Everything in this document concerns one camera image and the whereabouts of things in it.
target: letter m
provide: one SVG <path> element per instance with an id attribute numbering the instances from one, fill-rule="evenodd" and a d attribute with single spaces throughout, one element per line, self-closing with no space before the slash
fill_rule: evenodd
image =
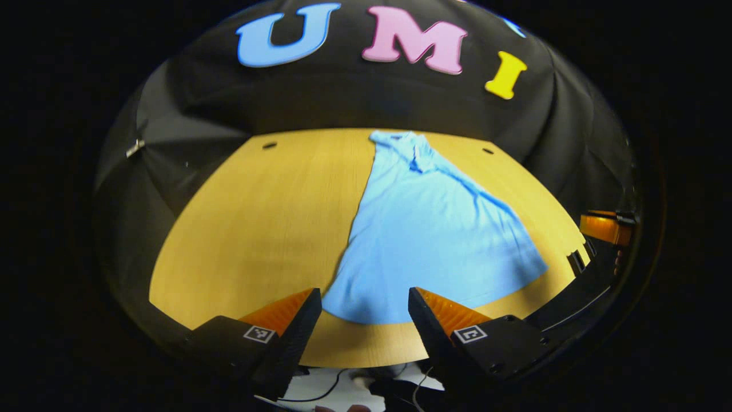
<path id="1" fill-rule="evenodd" d="M 369 13 L 376 16 L 376 33 L 371 47 L 363 51 L 363 58 L 371 62 L 395 62 L 399 51 L 394 48 L 399 39 L 407 60 L 414 64 L 434 47 L 425 64 L 432 70 L 452 75 L 463 72 L 460 66 L 460 44 L 468 32 L 439 21 L 422 31 L 412 16 L 396 7 L 374 6 Z"/>

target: wooden table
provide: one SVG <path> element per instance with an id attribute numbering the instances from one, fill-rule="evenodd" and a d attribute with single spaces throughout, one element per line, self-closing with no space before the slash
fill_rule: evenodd
<path id="1" fill-rule="evenodd" d="M 157 258 L 150 301 L 196 328 L 217 315 L 238 319 L 308 287 L 327 293 L 366 188 L 373 130 L 252 137 L 203 184 L 174 224 Z M 417 133 L 513 208 L 549 266 L 530 285 L 478 312 L 525 317 L 574 279 L 567 255 L 578 250 L 589 262 L 584 238 L 564 208 L 506 153 L 483 140 Z M 277 146 L 264 149 L 270 142 Z M 424 358 L 412 323 L 361 325 L 322 312 L 300 363 L 379 367 Z"/>

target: yellow letter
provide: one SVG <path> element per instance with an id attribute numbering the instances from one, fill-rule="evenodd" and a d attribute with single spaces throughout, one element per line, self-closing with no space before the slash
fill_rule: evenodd
<path id="1" fill-rule="evenodd" d="M 505 51 L 499 51 L 498 57 L 501 58 L 501 66 L 498 68 L 496 77 L 485 84 L 485 89 L 496 96 L 509 100 L 513 98 L 513 87 L 518 80 L 518 75 L 528 67 L 518 57 Z"/>

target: foam letter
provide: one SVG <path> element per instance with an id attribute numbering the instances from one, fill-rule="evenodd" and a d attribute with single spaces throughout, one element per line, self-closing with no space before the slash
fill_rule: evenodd
<path id="1" fill-rule="evenodd" d="M 251 21 L 236 30 L 239 35 L 239 62 L 248 67 L 269 67 L 302 59 L 318 50 L 328 35 L 330 13 L 340 3 L 322 3 L 302 7 L 297 15 L 305 16 L 302 37 L 289 45 L 272 44 L 272 28 L 285 15 L 276 13 Z"/>
<path id="2" fill-rule="evenodd" d="M 425 64 L 432 70 L 452 75 L 463 72 L 460 66 L 460 44 L 468 32 L 439 21 L 422 32 L 408 12 L 395 7 L 374 6 L 369 13 L 376 16 L 376 33 L 371 47 L 363 51 L 363 58 L 371 62 L 395 62 L 399 52 L 394 42 L 399 39 L 407 60 L 414 64 L 434 46 L 432 56 Z"/>
<path id="3" fill-rule="evenodd" d="M 499 51 L 498 57 L 501 58 L 501 66 L 493 80 L 485 84 L 485 89 L 500 98 L 509 100 L 513 98 L 513 87 L 518 80 L 518 75 L 527 69 L 524 62 L 512 54 L 505 51 Z"/>

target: light blue shirt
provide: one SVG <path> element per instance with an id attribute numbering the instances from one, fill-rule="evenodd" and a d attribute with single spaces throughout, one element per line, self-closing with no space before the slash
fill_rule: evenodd
<path id="1" fill-rule="evenodd" d="M 325 311 L 357 323 L 406 323 L 410 287 L 475 308 L 547 270 L 513 210 L 424 136 L 375 131 L 370 139 L 376 156 Z"/>

